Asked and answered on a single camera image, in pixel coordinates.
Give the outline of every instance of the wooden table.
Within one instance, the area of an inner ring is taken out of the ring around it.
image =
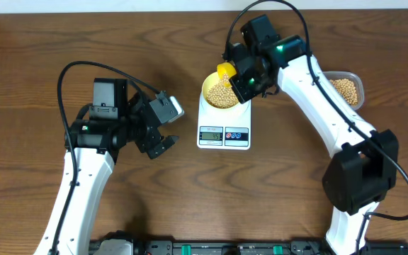
[[[249,13],[243,21],[259,15]],[[282,35],[302,33],[290,11],[268,12]],[[408,172],[408,11],[304,11],[324,70],[351,71],[365,87],[360,115],[399,139]],[[200,86],[216,64],[236,13],[0,15],[0,254],[29,254],[50,217],[62,177],[59,72],[74,60],[124,70],[175,95],[186,111],[162,129],[178,143],[155,160],[129,144],[103,193],[92,237],[115,230],[176,239],[323,237],[332,205],[321,178],[329,156],[285,95],[255,98],[247,152],[196,147]],[[64,80],[70,118],[92,101],[95,77],[74,67]],[[398,175],[378,212],[408,213]],[[407,239],[408,221],[375,218],[370,239]]]

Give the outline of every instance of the bowl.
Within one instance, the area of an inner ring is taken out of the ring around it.
[[[361,106],[365,102],[365,91],[363,90],[363,84],[361,83],[360,77],[358,77],[356,74],[353,74],[351,72],[328,71],[328,72],[323,72],[323,73],[328,80],[348,79],[349,81],[352,81],[355,84],[355,90],[357,93],[358,103],[351,107],[355,111],[361,108]]]

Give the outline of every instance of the kitchen scale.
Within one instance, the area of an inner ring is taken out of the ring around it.
[[[205,99],[219,80],[215,72],[204,81],[199,98],[198,137],[203,149],[249,149],[251,146],[251,101],[226,109],[216,108]]]

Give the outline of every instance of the cable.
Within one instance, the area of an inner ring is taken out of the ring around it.
[[[78,166],[77,166],[77,161],[76,161],[77,158],[75,156],[74,146],[73,146],[72,140],[70,138],[69,124],[67,122],[67,117],[65,115],[64,105],[62,103],[62,80],[64,79],[64,75],[67,72],[67,70],[70,69],[70,67],[73,67],[73,66],[78,65],[78,64],[86,64],[86,65],[91,65],[91,66],[95,66],[95,67],[102,67],[104,69],[108,69],[110,71],[113,71],[113,72],[118,73],[118,74],[120,74],[120,75],[122,75],[124,77],[129,78],[131,81],[136,81],[137,83],[147,87],[148,89],[151,89],[156,94],[160,93],[153,86],[150,86],[149,84],[146,84],[143,81],[140,81],[139,79],[136,79],[133,76],[131,76],[129,74],[126,74],[125,72],[122,72],[122,71],[120,71],[120,70],[118,70],[118,69],[116,69],[114,67],[109,67],[109,66],[107,66],[105,64],[100,64],[100,63],[97,63],[97,62],[90,62],[90,61],[75,61],[75,62],[69,63],[66,67],[64,67],[64,69],[62,70],[62,72],[61,72],[61,74],[60,74],[60,76],[59,76],[59,78],[57,80],[57,103],[59,105],[59,109],[60,109],[59,111],[61,113],[62,124],[64,125],[65,135],[66,135],[66,138],[67,138],[67,143],[69,145],[70,154],[72,156],[72,165],[73,165],[74,172],[73,172],[73,176],[72,176],[72,181],[70,182],[69,193],[67,194],[67,197],[66,197],[66,200],[65,200],[65,203],[64,203],[64,207],[62,208],[62,212],[61,212],[61,215],[59,217],[59,221],[57,223],[57,227],[56,227],[56,231],[55,231],[55,237],[53,238],[52,247],[48,251],[48,255],[56,255],[57,254],[57,244],[59,243],[59,238],[60,238],[62,225],[64,224],[65,215],[67,214],[67,209],[69,208],[70,200],[72,199],[72,195],[73,195],[73,192],[75,190],[75,186],[77,185],[77,179],[78,179]],[[138,85],[136,85],[134,82],[129,82],[129,84],[136,89],[136,91],[141,95],[141,97],[144,98],[144,93],[142,92],[142,90],[139,88]],[[80,110],[78,116],[83,115],[82,111],[84,111],[83,108]]]
[[[351,128],[353,131],[355,131],[358,135],[360,135],[372,148],[374,148],[376,151],[378,151],[384,158],[386,158],[390,163],[392,163],[396,169],[398,170],[398,172],[401,174],[401,176],[404,178],[404,180],[406,181],[407,185],[408,185],[408,175],[407,173],[404,171],[404,169],[395,161],[393,160],[390,156],[388,156],[382,148],[380,148],[378,145],[376,145],[376,143],[374,143],[365,133],[363,133],[361,130],[359,130],[355,123],[353,123],[349,118],[347,118],[346,115],[344,115],[344,113],[341,111],[341,109],[338,108],[338,106],[333,102],[333,100],[329,97],[329,95],[326,93],[326,91],[324,90],[324,88],[322,87],[322,85],[319,83],[319,77],[316,76],[316,74],[314,73],[314,70],[312,69],[312,63],[311,63],[311,56],[312,56],[312,52],[311,52],[311,47],[310,47],[310,35],[308,33],[308,28],[307,28],[307,24],[305,19],[303,18],[303,15],[300,13],[300,11],[298,9],[296,9],[292,4],[288,3],[287,1],[282,1],[282,0],[259,0],[259,1],[255,1],[254,3],[248,5],[243,11],[241,11],[239,13],[239,15],[234,19],[234,21],[232,22],[232,25],[229,29],[229,32],[227,34],[227,39],[226,39],[226,49],[225,49],[225,53],[229,53],[228,49],[229,49],[229,41],[231,38],[231,34],[232,34],[232,30],[234,29],[235,23],[240,19],[240,17],[242,17],[242,15],[244,15],[251,7],[263,3],[263,2],[267,2],[267,1],[274,1],[274,2],[278,2],[281,4],[285,4],[287,6],[289,6],[300,18],[300,20],[302,21],[303,24],[303,29],[305,30],[305,39],[306,39],[306,56],[307,56],[307,65],[308,65],[308,69],[310,70],[310,74],[312,77],[312,80],[314,82],[314,84],[316,84],[317,88],[319,88],[320,92],[322,93],[322,95],[326,98],[326,100],[329,102],[329,104],[333,107],[333,109],[341,116],[341,118],[344,120],[344,122],[347,123],[347,125],[349,126],[349,128]],[[408,220],[408,214],[405,216],[391,216],[391,215],[386,215],[383,213],[378,213],[378,212],[367,212],[364,215],[363,218],[363,222],[360,228],[360,232],[358,233],[358,238],[356,240],[357,242],[357,247],[356,247],[356,253],[359,254],[360,252],[360,239],[361,239],[361,235],[363,233],[364,230],[364,226],[366,225],[366,221],[370,219],[371,216],[377,216],[377,217],[382,217],[385,219],[389,219],[389,220]]]

